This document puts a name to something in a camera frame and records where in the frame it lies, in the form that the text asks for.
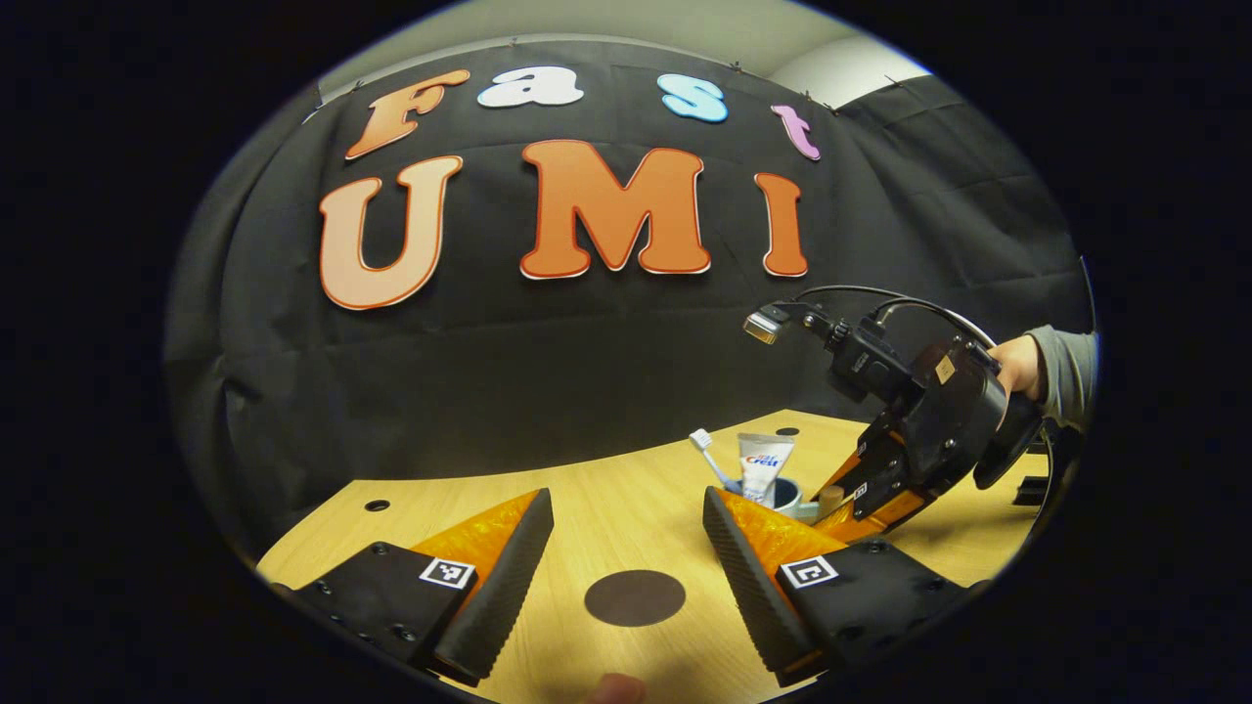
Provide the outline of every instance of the person's arm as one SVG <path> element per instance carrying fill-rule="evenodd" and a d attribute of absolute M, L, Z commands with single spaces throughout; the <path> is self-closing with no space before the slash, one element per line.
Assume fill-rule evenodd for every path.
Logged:
<path fill-rule="evenodd" d="M 1044 417 L 1085 432 L 1096 392 L 1098 346 L 1094 333 L 1042 326 L 989 353 L 1003 367 L 999 381 L 1005 390 L 1025 393 L 1039 403 Z"/>

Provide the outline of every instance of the black fabric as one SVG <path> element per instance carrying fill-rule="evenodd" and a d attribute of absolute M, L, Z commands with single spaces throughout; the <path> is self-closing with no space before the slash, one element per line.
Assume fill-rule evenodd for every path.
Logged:
<path fill-rule="evenodd" d="M 491 78 L 562 65 L 586 94 L 571 105 L 485 109 Z M 346 162 L 377 98 L 467 69 L 404 139 Z M 719 85 L 722 124 L 680 118 L 656 78 Z M 796 109 L 821 160 L 790 144 L 772 104 Z M 267 143 L 277 128 L 258 135 Z M 851 283 L 950 307 L 997 339 L 1050 323 L 1090 328 L 1082 269 L 1059 210 L 1027 159 L 934 78 L 866 95 L 839 114 L 779 85 L 681 54 L 560 41 L 439 59 L 322 106 L 273 150 L 249 145 L 188 236 L 168 319 L 165 371 L 188 463 L 244 551 L 259 556 L 354 479 L 475 476 L 553 466 L 681 440 L 793 407 L 855 420 L 876 411 L 825 387 L 815 339 L 766 347 L 740 329 L 761 303 Z M 535 244 L 538 180 L 522 149 L 592 143 L 621 183 L 652 148 L 704 160 L 696 190 L 712 257 L 697 276 L 608 271 L 593 254 L 573 279 L 518 271 Z M 319 281 L 321 199 L 377 177 L 364 259 L 401 251 L 397 173 L 459 155 L 443 248 L 426 287 L 399 304 L 339 308 Z M 810 271 L 767 274 L 765 199 L 775 173 L 801 189 Z M 580 227 L 580 244 L 593 253 Z M 826 298 L 863 314 L 873 297 Z M 911 355 L 952 333 L 918 309 L 889 322 Z"/>

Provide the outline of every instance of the cup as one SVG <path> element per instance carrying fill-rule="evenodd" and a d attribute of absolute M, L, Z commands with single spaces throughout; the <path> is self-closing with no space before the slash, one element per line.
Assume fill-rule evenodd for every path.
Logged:
<path fill-rule="evenodd" d="M 809 525 L 818 520 L 818 502 L 800 501 L 800 485 L 786 477 L 774 480 L 774 510 Z"/>

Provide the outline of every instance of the black circle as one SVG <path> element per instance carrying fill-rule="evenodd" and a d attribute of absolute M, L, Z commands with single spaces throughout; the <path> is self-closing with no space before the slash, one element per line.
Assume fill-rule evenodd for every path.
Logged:
<path fill-rule="evenodd" d="M 687 594 L 664 572 L 627 570 L 611 574 L 587 589 L 583 604 L 592 616 L 615 626 L 647 626 L 679 613 Z"/>

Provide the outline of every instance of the wooden table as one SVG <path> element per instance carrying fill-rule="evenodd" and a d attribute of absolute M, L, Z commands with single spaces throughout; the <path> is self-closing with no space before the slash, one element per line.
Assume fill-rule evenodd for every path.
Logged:
<path fill-rule="evenodd" d="M 810 496 L 854 451 L 864 423 L 780 411 L 711 432 L 714 460 L 739 471 L 736 433 L 799 428 L 782 475 Z M 968 586 L 999 572 L 1020 547 L 1037 507 L 1013 506 L 1022 477 L 1045 475 L 1047 457 L 1025 455 L 992 489 L 973 477 L 889 536 L 948 579 Z M 270 580 L 299 589 L 366 545 L 413 545 L 496 504 L 548 487 L 555 527 L 517 624 L 480 696 L 503 704 L 575 704 L 602 673 L 644 679 L 649 704 L 761 701 L 777 686 L 752 648 L 730 585 L 701 525 L 712 471 L 686 438 L 617 457 L 466 479 L 354 481 L 283 536 L 260 560 Z M 364 505 L 386 499 L 391 507 Z M 642 628 L 605 624 L 583 596 L 622 570 L 676 577 L 686 603 Z"/>

